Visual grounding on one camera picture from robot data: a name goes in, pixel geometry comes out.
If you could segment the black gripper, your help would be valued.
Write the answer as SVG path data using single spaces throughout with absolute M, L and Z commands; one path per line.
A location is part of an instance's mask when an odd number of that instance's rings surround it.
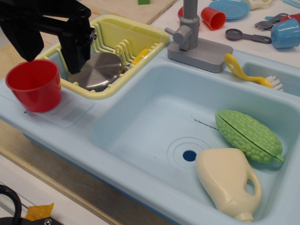
M 2 0 L 0 20 L 21 21 L 28 27 L 59 34 L 61 52 L 70 73 L 79 73 L 90 59 L 90 48 L 97 35 L 90 26 L 91 11 L 77 0 Z M 16 23 L 0 27 L 19 55 L 33 61 L 43 50 L 39 31 Z

